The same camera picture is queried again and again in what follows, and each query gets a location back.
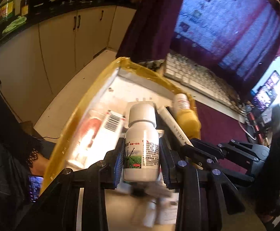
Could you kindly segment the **yellow round jar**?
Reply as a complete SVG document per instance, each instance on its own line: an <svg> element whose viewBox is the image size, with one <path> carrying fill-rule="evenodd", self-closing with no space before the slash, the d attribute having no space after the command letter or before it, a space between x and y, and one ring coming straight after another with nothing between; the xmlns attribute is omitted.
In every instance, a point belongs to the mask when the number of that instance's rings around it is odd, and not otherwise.
<svg viewBox="0 0 280 231"><path fill-rule="evenodd" d="M179 110L175 119L188 139L201 139L201 123L193 110Z"/></svg>

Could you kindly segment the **white bottle green label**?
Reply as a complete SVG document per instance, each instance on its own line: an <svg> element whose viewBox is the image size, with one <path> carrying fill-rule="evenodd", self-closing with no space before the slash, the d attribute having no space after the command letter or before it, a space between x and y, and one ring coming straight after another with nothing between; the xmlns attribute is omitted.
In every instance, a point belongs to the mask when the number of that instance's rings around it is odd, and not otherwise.
<svg viewBox="0 0 280 231"><path fill-rule="evenodd" d="M155 182L159 177L159 134L155 108L150 103L131 106L125 134L123 180Z"/></svg>

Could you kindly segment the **white marker pen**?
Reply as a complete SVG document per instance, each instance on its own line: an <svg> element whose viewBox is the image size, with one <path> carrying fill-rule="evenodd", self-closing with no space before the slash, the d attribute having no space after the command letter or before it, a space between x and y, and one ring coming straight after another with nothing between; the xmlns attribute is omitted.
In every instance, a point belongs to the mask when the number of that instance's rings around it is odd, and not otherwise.
<svg viewBox="0 0 280 231"><path fill-rule="evenodd" d="M193 144L190 142L186 134L183 132L179 124L176 122L174 117L170 114L170 112L164 107L161 106L159 109L157 109L158 114L162 118L162 120L166 123L166 125L169 127L169 129L172 131L174 136L177 138L181 146L189 145L193 146Z"/></svg>

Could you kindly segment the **maroon table cloth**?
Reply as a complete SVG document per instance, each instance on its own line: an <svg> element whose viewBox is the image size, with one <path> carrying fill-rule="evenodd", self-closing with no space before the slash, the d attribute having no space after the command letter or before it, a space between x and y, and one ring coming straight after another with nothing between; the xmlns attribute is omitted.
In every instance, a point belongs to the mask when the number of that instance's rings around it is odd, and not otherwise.
<svg viewBox="0 0 280 231"><path fill-rule="evenodd" d="M201 140L217 146L231 139L248 142L238 121L196 101L198 119L201 122Z"/></svg>

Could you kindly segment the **white power adapter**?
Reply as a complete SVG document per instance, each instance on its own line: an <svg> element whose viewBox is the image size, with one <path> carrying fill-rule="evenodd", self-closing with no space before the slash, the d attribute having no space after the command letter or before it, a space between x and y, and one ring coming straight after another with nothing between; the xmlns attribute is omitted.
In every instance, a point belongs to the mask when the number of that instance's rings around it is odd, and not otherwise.
<svg viewBox="0 0 280 231"><path fill-rule="evenodd" d="M171 225L176 223L179 194L173 193L171 197L160 198L156 223Z"/></svg>

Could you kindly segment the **red microphone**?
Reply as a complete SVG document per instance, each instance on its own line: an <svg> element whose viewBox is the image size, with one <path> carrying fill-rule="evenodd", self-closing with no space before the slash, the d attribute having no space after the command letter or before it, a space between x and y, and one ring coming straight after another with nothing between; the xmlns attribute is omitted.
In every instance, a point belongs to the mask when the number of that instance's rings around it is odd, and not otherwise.
<svg viewBox="0 0 280 231"><path fill-rule="evenodd" d="M253 135L252 135L253 139L255 139L258 142L258 144L264 144L263 135L260 132L260 128L257 125L257 122L255 120L255 116L253 115L253 113L252 112L248 113L247 118L249 120L250 126L253 129Z"/></svg>

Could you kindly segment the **grey barcode carton box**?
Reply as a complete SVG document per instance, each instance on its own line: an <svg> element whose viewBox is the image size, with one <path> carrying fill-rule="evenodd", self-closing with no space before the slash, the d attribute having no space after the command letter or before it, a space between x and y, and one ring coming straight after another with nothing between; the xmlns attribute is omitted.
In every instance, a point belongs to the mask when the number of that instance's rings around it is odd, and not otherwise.
<svg viewBox="0 0 280 231"><path fill-rule="evenodd" d="M115 149L125 117L112 110L104 115L96 111L78 127L66 156L66 164L73 170L88 168L106 153Z"/></svg>

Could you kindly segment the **yellow taped cardboard tray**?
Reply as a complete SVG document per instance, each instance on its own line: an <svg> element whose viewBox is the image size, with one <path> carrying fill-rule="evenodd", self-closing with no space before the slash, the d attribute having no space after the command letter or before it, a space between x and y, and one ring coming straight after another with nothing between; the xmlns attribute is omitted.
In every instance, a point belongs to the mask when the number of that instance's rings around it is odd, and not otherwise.
<svg viewBox="0 0 280 231"><path fill-rule="evenodd" d="M193 148L166 109L181 88L126 57L83 96L20 230L201 230Z"/></svg>

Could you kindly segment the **small white pill bottle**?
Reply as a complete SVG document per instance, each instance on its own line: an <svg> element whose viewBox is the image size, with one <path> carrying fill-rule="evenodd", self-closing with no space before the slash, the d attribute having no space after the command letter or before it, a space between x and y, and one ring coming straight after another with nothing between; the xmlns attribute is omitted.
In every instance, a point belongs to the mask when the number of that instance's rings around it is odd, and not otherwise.
<svg viewBox="0 0 280 231"><path fill-rule="evenodd" d="M190 102L186 94L179 93L174 96L173 100L174 112L177 113L180 110L190 110Z"/></svg>

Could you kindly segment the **white computer keyboard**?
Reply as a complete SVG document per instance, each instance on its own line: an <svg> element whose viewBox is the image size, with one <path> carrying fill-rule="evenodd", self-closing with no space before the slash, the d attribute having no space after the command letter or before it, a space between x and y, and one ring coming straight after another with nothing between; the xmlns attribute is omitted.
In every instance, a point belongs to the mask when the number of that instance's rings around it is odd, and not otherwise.
<svg viewBox="0 0 280 231"><path fill-rule="evenodd" d="M235 90L208 68L185 56L168 53L164 76L242 113Z"/></svg>

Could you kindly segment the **large computer monitor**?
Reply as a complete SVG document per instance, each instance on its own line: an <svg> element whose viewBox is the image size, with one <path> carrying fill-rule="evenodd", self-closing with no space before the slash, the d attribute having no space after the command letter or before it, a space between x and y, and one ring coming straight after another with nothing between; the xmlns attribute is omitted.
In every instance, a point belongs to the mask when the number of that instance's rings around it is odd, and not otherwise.
<svg viewBox="0 0 280 231"><path fill-rule="evenodd" d="M238 92L251 90L280 56L276 0L183 0L171 49Z"/></svg>

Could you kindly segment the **maroon cloth over monitor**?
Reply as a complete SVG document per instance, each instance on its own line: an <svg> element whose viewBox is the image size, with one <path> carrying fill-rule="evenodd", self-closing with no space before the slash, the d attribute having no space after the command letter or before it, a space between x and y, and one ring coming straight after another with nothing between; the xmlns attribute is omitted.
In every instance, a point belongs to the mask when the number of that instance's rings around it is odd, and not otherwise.
<svg viewBox="0 0 280 231"><path fill-rule="evenodd" d="M183 0L142 0L117 51L142 63L165 59Z"/></svg>

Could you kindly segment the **green rag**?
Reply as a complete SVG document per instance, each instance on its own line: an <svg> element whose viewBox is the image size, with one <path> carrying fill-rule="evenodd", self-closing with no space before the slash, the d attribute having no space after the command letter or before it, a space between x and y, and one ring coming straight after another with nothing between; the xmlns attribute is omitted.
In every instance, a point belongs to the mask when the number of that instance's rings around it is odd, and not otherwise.
<svg viewBox="0 0 280 231"><path fill-rule="evenodd" d="M27 18L25 16L19 16L16 20L14 20L12 23L10 23L4 30L3 34L7 34L10 31L14 30L16 27L21 26L25 24L27 21Z"/></svg>

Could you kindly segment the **dark glass sauce bottle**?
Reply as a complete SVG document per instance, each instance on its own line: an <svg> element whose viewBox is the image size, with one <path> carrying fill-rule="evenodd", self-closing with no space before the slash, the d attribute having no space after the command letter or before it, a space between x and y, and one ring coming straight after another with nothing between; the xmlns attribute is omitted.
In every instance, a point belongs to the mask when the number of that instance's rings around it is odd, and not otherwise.
<svg viewBox="0 0 280 231"><path fill-rule="evenodd" d="M20 15L27 16L29 13L29 0L21 0L20 2Z"/></svg>

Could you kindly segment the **cooking oil bottle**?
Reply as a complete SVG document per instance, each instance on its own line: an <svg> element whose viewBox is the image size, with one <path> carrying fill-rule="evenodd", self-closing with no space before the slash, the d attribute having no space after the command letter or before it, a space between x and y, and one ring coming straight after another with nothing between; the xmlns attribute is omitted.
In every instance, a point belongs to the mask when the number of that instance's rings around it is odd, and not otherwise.
<svg viewBox="0 0 280 231"><path fill-rule="evenodd" d="M0 3L0 31L12 21L15 16L15 0L3 0Z"/></svg>

